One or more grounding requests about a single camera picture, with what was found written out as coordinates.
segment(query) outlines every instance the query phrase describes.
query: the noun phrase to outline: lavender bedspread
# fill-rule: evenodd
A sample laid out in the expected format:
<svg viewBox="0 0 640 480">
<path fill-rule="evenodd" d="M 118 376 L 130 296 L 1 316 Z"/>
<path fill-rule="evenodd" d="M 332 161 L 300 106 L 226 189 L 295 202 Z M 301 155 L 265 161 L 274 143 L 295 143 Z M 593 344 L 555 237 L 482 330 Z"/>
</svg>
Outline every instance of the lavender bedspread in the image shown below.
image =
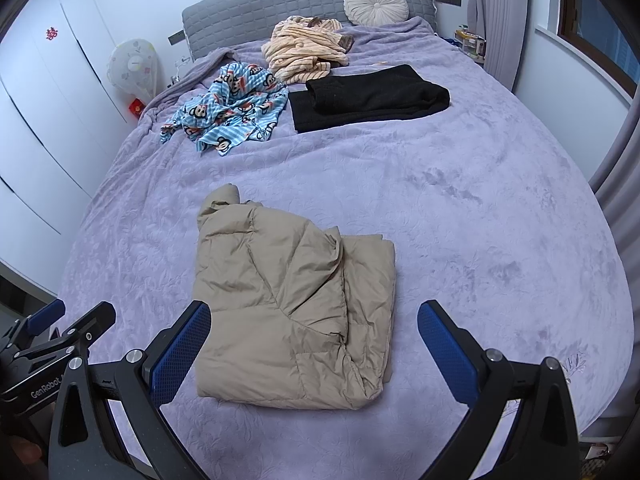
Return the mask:
<svg viewBox="0 0 640 480">
<path fill-rule="evenodd" d="M 310 218 L 344 234 L 382 233 L 397 252 L 391 360 L 382 396 L 357 412 L 300 412 L 201 399 L 193 370 L 162 408 L 212 479 L 415 479 L 465 413 L 418 336 L 416 313 L 435 298 L 485 348 L 540 362 L 570 380 L 578 429 L 606 407 L 626 373 L 633 320 L 610 231 L 576 165 L 523 104 L 420 18 L 353 27 L 350 66 L 411 64 L 449 89 L 444 112 L 298 135 L 289 107 L 268 142 L 225 157 L 184 135 L 160 145 L 178 104 L 208 87 L 230 51 L 210 54 L 150 105 L 92 201 L 66 266 L 65 327 L 101 300 L 116 325 L 92 362 L 144 348 L 191 300 L 196 213 L 211 190 Z M 260 42 L 235 56 L 260 62 Z M 507 406 L 505 420 L 513 417 Z M 129 449 L 140 455 L 120 409 Z M 500 427 L 477 472 L 497 457 Z"/>
</svg>

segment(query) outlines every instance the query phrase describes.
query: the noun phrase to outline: window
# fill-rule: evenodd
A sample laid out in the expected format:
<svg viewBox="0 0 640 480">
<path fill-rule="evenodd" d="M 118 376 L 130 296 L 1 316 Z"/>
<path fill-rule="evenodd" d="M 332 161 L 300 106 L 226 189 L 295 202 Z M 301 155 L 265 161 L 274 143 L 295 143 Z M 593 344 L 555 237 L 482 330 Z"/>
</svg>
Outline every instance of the window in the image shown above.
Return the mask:
<svg viewBox="0 0 640 480">
<path fill-rule="evenodd" d="M 640 64 L 600 0 L 561 0 L 559 35 L 589 56 L 630 95 Z"/>
</svg>

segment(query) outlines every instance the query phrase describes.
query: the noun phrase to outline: black folded clothing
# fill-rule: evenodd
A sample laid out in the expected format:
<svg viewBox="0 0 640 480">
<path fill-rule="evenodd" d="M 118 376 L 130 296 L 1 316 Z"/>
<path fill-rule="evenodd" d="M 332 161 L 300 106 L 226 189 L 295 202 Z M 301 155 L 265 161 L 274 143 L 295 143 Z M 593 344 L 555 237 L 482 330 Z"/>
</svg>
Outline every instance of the black folded clothing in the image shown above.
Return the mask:
<svg viewBox="0 0 640 480">
<path fill-rule="evenodd" d="M 409 65 L 361 75 L 330 75 L 291 92 L 298 133 L 343 124 L 416 119 L 446 110 L 449 91 L 422 79 Z"/>
</svg>

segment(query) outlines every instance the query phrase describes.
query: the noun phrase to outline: brown fabric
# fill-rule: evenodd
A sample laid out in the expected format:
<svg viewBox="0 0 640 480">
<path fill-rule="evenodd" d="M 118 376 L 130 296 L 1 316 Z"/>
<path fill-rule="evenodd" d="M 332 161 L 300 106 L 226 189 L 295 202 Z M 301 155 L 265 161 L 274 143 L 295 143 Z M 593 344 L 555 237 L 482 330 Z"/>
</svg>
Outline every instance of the brown fabric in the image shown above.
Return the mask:
<svg viewBox="0 0 640 480">
<path fill-rule="evenodd" d="M 317 16 L 312 17 L 311 21 L 306 24 L 307 27 L 319 27 L 320 25 L 322 25 L 322 18 Z"/>
<path fill-rule="evenodd" d="M 343 37 L 340 38 L 340 41 L 338 41 L 338 45 L 340 45 L 344 49 L 345 53 L 347 53 L 353 46 L 353 36 L 349 36 L 348 34 L 343 35 Z"/>
<path fill-rule="evenodd" d="M 375 399 L 391 337 L 394 245 L 239 202 L 226 184 L 198 215 L 193 297 L 211 309 L 198 394 L 301 409 Z"/>
</svg>

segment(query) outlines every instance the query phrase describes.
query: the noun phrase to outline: wardrobe door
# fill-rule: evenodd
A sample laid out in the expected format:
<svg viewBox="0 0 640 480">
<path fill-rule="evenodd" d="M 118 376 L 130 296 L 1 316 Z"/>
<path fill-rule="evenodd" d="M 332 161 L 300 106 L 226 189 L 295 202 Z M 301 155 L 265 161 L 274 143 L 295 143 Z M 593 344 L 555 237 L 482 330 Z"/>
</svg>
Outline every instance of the wardrobe door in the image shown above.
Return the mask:
<svg viewBox="0 0 640 480">
<path fill-rule="evenodd" d="M 0 180 L 0 260 L 56 295 L 70 244 Z"/>
<path fill-rule="evenodd" d="M 59 0 L 30 0 L 0 43 L 0 78 L 69 176 L 93 196 L 130 130 L 66 22 Z"/>
<path fill-rule="evenodd" d="M 29 209 L 71 243 L 89 195 L 49 155 L 1 84 L 0 116 L 0 177 Z"/>
<path fill-rule="evenodd" d="M 89 63 L 94 68 L 102 86 L 129 124 L 128 134 L 138 125 L 138 118 L 131 113 L 129 105 L 135 96 L 123 92 L 107 78 L 108 61 L 116 44 L 102 20 L 94 0 L 60 0 L 67 22 Z"/>
</svg>

